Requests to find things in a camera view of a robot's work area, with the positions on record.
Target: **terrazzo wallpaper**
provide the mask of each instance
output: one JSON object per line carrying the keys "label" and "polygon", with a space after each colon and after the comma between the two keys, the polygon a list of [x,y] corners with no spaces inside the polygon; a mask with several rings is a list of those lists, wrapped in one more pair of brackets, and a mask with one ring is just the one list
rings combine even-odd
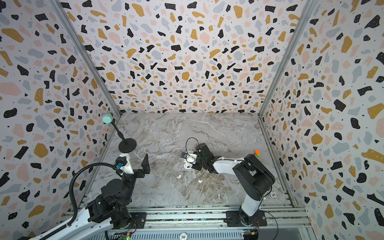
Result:
{"label": "terrazzo wallpaper", "polygon": [[320,1],[261,117],[318,239],[384,239],[384,1]]}
{"label": "terrazzo wallpaper", "polygon": [[305,1],[63,0],[123,112],[258,112]]}
{"label": "terrazzo wallpaper", "polygon": [[[98,160],[113,127],[47,2],[0,1],[0,22],[0,239],[16,240],[65,220],[73,174]],[[77,201],[90,171],[76,181]]]}

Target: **gray marble surface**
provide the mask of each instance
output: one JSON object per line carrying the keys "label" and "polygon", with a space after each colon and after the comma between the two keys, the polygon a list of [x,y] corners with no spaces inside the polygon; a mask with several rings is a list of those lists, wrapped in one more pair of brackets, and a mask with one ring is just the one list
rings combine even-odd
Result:
{"label": "gray marble surface", "polygon": [[[141,168],[146,153],[151,167],[150,174],[137,179],[129,206],[240,205],[243,202],[245,191],[236,176],[183,168],[184,162],[179,157],[185,152],[185,141],[189,137],[206,143],[215,156],[245,157],[259,150],[261,161],[275,176],[272,190],[278,195],[276,199],[268,196],[263,204],[285,203],[256,114],[124,113],[118,127],[126,138],[137,141],[136,149],[130,153],[132,167]],[[114,164],[120,154],[120,141],[115,134],[104,162]],[[196,145],[196,140],[190,139],[188,150]],[[100,168],[86,202],[93,200],[101,193],[102,186],[117,177],[112,169]]]}

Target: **teal lamp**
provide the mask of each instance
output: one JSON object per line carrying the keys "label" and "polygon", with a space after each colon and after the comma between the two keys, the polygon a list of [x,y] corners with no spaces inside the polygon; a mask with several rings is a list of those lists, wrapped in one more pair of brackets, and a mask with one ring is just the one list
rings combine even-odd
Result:
{"label": "teal lamp", "polygon": [[122,132],[120,132],[115,125],[115,119],[113,118],[111,111],[106,112],[102,116],[102,118],[104,123],[112,124],[112,126],[116,129],[118,136],[122,139],[122,141],[119,144],[119,151],[122,153],[132,152],[137,146],[136,141],[133,138],[127,138],[127,139],[124,138],[124,135],[122,134]]}

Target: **black round base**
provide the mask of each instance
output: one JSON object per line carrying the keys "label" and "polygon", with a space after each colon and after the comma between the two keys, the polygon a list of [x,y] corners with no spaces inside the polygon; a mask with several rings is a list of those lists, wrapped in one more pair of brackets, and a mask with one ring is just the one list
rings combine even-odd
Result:
{"label": "black round base", "polygon": [[132,152],[136,148],[136,141],[133,138],[125,139],[128,144],[125,144],[124,141],[121,141],[119,144],[119,151],[122,153]]}

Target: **mounting plate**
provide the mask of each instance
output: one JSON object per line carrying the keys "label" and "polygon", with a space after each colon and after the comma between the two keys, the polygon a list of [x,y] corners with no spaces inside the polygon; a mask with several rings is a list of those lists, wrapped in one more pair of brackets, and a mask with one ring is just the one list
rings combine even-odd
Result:
{"label": "mounting plate", "polygon": [[[224,219],[224,222],[227,223],[228,227],[244,227],[244,225],[240,221],[239,211],[226,211],[225,215],[227,218]],[[265,219],[265,214],[263,210],[257,211],[256,218],[259,221],[259,227],[266,226],[266,219]],[[257,226],[257,222],[252,224],[250,227],[256,227],[256,226]]]}

